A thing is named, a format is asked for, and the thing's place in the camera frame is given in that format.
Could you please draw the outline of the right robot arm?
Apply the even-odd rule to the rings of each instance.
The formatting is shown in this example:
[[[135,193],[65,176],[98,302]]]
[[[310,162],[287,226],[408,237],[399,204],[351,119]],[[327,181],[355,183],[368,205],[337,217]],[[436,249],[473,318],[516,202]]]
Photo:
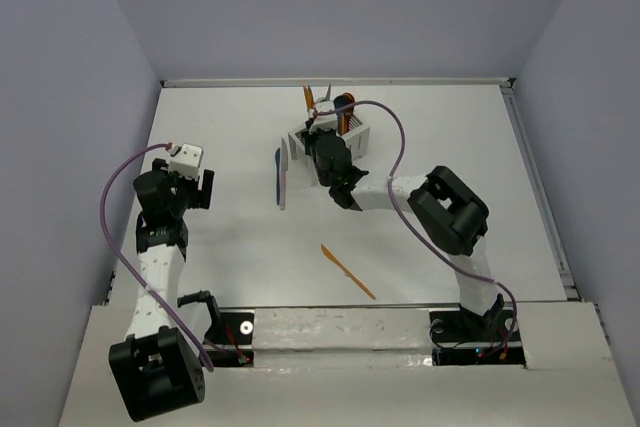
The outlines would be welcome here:
[[[453,265],[462,331],[473,339],[491,333],[503,300],[486,257],[486,204],[447,167],[437,166],[423,176],[375,175],[353,164],[350,149],[333,127],[316,128],[307,121],[301,137],[320,185],[341,208],[393,210],[403,222],[408,214],[416,217],[426,234],[413,233]]]

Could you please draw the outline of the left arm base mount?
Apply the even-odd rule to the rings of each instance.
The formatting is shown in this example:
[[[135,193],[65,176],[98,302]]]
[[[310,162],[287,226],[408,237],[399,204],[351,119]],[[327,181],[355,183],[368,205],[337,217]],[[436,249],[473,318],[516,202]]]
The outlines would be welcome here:
[[[221,325],[205,334],[204,346],[216,368],[250,368],[254,365],[254,310],[222,310]]]

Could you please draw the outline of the metal knife teal handle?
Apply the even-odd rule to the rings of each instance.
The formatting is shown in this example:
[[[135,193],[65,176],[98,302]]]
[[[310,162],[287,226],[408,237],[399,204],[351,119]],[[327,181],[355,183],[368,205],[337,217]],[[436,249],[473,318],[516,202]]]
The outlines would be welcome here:
[[[331,83],[328,84],[325,95],[322,97],[321,102],[328,102],[331,100]]]

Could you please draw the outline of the blue plastic spoon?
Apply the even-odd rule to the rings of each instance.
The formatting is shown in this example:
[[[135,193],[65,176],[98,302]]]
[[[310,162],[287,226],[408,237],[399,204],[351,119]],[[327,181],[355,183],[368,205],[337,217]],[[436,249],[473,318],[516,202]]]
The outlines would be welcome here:
[[[333,99],[333,104],[335,109],[341,109],[347,106],[348,102],[349,101],[347,100],[347,97],[345,96],[345,94],[339,95]]]

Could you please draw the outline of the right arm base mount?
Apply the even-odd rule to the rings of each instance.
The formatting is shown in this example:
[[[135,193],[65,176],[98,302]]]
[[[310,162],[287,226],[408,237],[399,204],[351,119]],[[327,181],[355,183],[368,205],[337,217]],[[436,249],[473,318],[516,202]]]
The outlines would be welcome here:
[[[526,366],[518,329],[506,345],[502,344],[511,328],[511,309],[501,312],[496,326],[484,332],[467,330],[458,310],[431,311],[429,321],[431,356],[435,366]]]

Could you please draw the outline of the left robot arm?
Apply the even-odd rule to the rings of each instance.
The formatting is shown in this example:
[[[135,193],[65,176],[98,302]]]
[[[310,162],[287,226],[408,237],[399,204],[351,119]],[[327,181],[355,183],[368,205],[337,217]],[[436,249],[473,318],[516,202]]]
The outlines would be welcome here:
[[[141,206],[136,219],[137,263],[127,268],[139,283],[134,314],[123,341],[111,345],[108,362],[129,417],[141,422],[199,404],[204,373],[213,365],[203,342],[215,339],[221,317],[207,291],[179,295],[186,264],[189,209],[209,208],[214,173],[199,154],[156,159],[135,178]],[[187,322],[181,306],[202,304]]]

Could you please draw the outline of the blue plastic knife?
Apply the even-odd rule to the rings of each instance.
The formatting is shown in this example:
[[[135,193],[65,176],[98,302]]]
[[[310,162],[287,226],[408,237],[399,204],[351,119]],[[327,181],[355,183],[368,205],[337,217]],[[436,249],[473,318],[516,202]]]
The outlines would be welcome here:
[[[276,205],[280,207],[281,202],[281,149],[277,148],[274,154],[275,161],[275,199]]]

